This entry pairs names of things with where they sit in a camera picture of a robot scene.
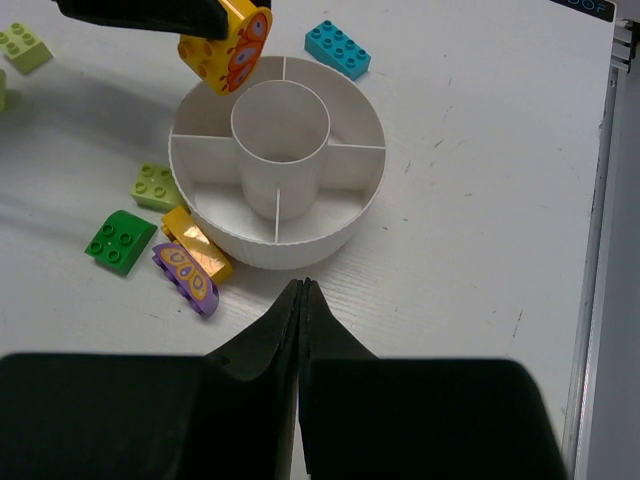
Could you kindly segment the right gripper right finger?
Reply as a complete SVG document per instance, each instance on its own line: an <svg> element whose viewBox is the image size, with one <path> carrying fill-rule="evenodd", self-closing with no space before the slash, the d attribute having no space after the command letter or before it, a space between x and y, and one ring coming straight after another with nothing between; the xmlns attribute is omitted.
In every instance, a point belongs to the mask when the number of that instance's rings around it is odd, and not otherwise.
<svg viewBox="0 0 640 480"><path fill-rule="evenodd" d="M313 479L563 479L529 372L509 359L379 358L307 280L299 422Z"/></svg>

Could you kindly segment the purple butterfly lego brick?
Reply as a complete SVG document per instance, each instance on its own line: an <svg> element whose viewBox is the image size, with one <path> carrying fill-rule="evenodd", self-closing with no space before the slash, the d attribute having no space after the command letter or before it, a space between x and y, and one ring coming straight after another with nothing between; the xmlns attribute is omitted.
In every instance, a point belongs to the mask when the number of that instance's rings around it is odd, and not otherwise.
<svg viewBox="0 0 640 480"><path fill-rule="evenodd" d="M162 243L152 248L152 260L177 291L188 301L191 308L208 318L219 305L219 292L202 267L180 245Z"/></svg>

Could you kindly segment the orange long lego brick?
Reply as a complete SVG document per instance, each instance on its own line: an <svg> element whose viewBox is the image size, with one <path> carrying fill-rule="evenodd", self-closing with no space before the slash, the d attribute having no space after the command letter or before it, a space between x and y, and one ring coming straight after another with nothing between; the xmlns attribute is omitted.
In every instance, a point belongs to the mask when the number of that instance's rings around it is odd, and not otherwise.
<svg viewBox="0 0 640 480"><path fill-rule="evenodd" d="M231 276L233 268L229 259L205 236L184 207L172 209L161 221L165 236L183 247L215 285L220 285Z"/></svg>

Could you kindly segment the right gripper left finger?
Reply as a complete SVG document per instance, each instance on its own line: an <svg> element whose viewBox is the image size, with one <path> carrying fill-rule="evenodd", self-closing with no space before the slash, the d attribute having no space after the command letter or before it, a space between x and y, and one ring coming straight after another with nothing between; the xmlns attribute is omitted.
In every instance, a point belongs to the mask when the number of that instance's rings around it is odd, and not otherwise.
<svg viewBox="0 0 640 480"><path fill-rule="evenodd" d="M302 293L291 281L260 318L202 356L4 357L2 477L286 477Z"/></svg>

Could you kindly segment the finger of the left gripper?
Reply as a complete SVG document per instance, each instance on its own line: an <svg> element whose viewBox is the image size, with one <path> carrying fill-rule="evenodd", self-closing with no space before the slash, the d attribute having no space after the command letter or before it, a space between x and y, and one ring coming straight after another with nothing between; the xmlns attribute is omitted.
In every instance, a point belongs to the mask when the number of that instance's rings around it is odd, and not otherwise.
<svg viewBox="0 0 640 480"><path fill-rule="evenodd" d="M228 13L219 1L58 0L56 4L64 16L94 25L213 40L228 37Z"/></svg>
<svg viewBox="0 0 640 480"><path fill-rule="evenodd" d="M272 1L271 0L250 0L251 3L256 7L265 7L271 9Z"/></svg>

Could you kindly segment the yellow butterfly lego brick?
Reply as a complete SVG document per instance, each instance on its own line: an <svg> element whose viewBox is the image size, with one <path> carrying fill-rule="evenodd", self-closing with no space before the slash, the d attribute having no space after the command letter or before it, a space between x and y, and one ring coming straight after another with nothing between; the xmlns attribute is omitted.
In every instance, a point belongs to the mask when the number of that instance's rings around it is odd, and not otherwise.
<svg viewBox="0 0 640 480"><path fill-rule="evenodd" d="M213 40L181 35L177 51L183 62L212 90L238 90L257 66L269 35L271 9L251 1L219 1L228 13L228 37Z"/></svg>

